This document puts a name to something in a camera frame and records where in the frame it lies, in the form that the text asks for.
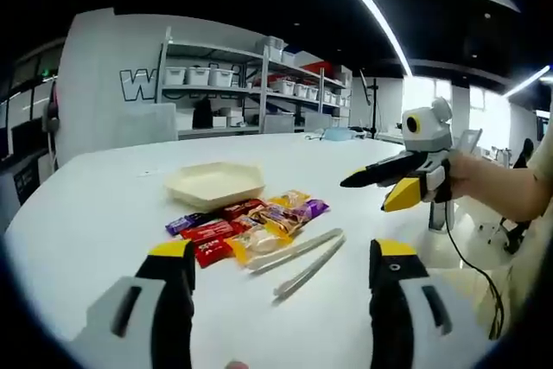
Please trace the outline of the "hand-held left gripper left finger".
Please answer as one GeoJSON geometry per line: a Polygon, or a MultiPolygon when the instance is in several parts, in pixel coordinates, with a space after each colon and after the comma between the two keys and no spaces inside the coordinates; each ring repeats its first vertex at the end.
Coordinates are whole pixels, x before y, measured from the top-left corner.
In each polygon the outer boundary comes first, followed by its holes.
{"type": "Polygon", "coordinates": [[[194,243],[160,244],[94,301],[68,350],[84,368],[190,368],[194,289],[194,243]]]}

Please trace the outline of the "person's right hand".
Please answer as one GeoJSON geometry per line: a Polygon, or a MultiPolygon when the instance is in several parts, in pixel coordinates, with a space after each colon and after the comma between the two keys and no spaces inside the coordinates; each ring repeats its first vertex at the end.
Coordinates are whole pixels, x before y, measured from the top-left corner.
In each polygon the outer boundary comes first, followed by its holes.
{"type": "Polygon", "coordinates": [[[475,196],[480,160],[455,152],[449,155],[448,161],[452,198],[455,200],[464,196],[475,196]]]}

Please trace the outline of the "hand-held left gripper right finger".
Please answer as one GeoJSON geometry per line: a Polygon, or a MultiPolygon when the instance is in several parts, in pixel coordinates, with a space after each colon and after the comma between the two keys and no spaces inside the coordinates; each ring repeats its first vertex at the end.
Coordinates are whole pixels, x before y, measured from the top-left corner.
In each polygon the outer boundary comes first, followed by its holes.
{"type": "Polygon", "coordinates": [[[495,345],[468,298],[392,239],[370,244],[372,368],[474,368],[495,345]]]}

